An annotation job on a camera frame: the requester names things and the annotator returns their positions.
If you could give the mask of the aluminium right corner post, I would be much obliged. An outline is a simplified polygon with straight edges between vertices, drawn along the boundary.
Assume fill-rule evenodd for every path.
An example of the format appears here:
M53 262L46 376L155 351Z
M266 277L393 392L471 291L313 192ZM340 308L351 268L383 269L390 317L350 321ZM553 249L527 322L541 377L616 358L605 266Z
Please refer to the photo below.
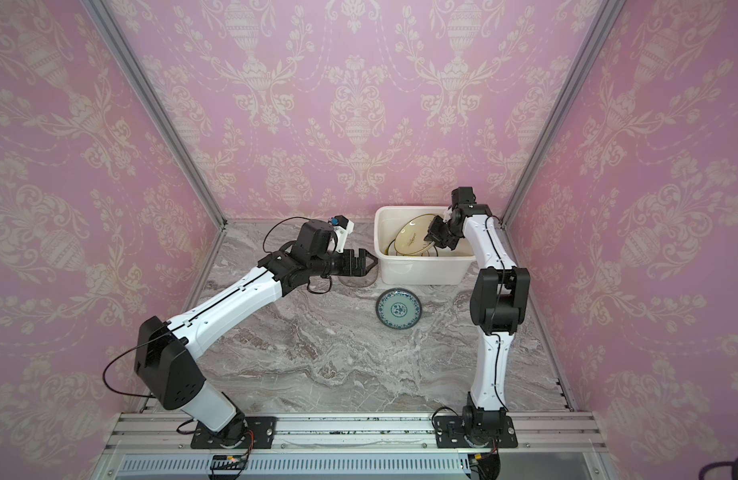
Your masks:
M586 34L577 56L571 64L567 78L560 89L547 121L540 132L526 167L517 182L512 196L502 216L504 229L510 228L517 220L521 206L539 173L541 165L553 146L556 136L572 109L576 98L588 77L595 60L606 42L622 8L624 0L602 1Z

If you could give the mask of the aluminium left corner post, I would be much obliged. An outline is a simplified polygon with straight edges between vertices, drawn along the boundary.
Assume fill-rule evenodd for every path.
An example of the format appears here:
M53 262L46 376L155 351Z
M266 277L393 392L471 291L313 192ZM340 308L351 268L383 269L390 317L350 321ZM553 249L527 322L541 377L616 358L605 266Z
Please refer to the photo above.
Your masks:
M143 64L114 18L113 10L106 1L83 0L82 4L205 210L214 224L224 230L227 226L225 215L191 158L187 144L170 119Z

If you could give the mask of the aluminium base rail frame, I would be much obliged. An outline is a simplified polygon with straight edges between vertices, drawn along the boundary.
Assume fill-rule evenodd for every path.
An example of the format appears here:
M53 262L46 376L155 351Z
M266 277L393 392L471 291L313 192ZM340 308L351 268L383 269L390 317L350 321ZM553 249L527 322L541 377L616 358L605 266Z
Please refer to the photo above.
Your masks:
M511 413L519 446L444 449L432 413L271 413L270 450L195 450L180 414L123 414L95 479L615 479L590 413Z

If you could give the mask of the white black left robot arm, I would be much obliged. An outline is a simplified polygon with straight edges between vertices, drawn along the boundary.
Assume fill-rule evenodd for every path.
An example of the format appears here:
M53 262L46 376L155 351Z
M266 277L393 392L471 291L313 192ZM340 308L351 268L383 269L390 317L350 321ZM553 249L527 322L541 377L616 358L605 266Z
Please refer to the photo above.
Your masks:
M245 414L210 384L199 358L249 316L315 277L367 276L379 260L364 248L346 248L353 229L342 215L309 220L295 240L267 253L224 291L167 321L146 320L134 349L135 374L164 409L186 413L222 447L244 444L250 438Z

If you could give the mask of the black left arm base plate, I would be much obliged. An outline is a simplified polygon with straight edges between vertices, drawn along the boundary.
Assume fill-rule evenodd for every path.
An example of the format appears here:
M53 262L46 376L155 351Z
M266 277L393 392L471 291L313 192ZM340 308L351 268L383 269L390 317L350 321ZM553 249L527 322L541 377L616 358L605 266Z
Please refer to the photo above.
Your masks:
M195 450L270 450L277 423L278 418L275 416L246 417L243 424L233 426L227 434L214 433L203 423L198 423L190 446Z

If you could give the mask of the beige plate with wheat sprig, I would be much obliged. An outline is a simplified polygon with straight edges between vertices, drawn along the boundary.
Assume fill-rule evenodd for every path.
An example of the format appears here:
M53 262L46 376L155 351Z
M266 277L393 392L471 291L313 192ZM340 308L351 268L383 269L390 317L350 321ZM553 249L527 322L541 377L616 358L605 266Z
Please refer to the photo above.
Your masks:
M400 256L419 256L433 248L435 242L428 239L428 234L436 218L436 214L423 214L406 223L393 242L396 253Z

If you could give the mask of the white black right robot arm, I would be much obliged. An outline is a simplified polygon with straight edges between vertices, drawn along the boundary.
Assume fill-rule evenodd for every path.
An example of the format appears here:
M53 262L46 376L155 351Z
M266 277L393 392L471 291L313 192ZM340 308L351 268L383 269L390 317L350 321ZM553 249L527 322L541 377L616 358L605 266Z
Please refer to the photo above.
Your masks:
M528 305L531 276L499 239L501 222L477 201L471 187L452 191L447 213L436 216L426 238L438 248L467 241L478 264L469 311L479 331L476 373L461 414L465 438L497 451L518 446L509 416L505 379L509 351Z

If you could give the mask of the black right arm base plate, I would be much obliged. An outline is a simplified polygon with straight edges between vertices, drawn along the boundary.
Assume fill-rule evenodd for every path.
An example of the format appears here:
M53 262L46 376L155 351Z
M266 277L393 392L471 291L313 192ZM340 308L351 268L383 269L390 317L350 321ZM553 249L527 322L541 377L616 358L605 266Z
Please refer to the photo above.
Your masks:
M498 450L519 446L513 419L497 415L492 422L479 425L475 420L463 420L454 415L431 418L436 444L444 449L486 448Z

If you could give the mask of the aluminium corner post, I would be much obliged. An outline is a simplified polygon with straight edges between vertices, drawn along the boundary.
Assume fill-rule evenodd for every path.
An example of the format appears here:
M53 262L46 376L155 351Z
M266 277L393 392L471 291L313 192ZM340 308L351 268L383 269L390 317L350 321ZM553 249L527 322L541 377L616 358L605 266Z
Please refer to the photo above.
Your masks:
M502 216L504 229L510 228L517 220L521 206L539 173L541 165L553 146L556 136L572 109L576 98L588 77L595 60L606 42L622 8L624 0L602 1L586 34L577 56L571 64L567 78L560 89L547 121L540 132L526 167L517 182L512 196Z
M224 230L227 226L225 215L191 158L187 144L170 119L143 64L114 18L113 10L106 1L83 0L82 4L205 210L214 224Z

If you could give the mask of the teal blue floral plate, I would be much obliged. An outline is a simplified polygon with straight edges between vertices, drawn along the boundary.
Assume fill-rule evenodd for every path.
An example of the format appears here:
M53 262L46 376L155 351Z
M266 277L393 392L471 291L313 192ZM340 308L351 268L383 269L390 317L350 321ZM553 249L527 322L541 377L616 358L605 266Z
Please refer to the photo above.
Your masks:
M414 327L423 313L418 296L403 288L383 292L376 301L375 312L382 324L394 330Z

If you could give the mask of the white plate with quatrefoil border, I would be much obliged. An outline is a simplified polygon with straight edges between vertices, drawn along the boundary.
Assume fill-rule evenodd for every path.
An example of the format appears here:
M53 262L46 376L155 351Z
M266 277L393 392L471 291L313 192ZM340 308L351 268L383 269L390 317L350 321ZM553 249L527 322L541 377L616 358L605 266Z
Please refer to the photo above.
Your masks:
M386 248L385 248L385 250L384 250L384 254L385 254L386 256L399 256L399 255L400 255L400 252L399 252L399 251L398 251L398 249L397 249L397 245L396 245L396 243L397 243L397 241L396 241L395 239L393 239L393 240L392 240L392 241L391 241L391 242L390 242L390 243L389 243L389 244L387 245L387 247L386 247Z

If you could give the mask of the white plastic bin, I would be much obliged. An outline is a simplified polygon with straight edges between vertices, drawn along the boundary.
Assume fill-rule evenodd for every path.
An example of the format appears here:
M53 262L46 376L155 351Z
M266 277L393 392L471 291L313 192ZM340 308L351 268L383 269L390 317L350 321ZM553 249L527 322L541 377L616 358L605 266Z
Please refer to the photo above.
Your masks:
M458 285L476 257L467 240L456 250L431 248L419 256L386 256L384 250L401 228L423 214L444 216L444 206L386 206L374 218L374 249L379 275L388 285Z

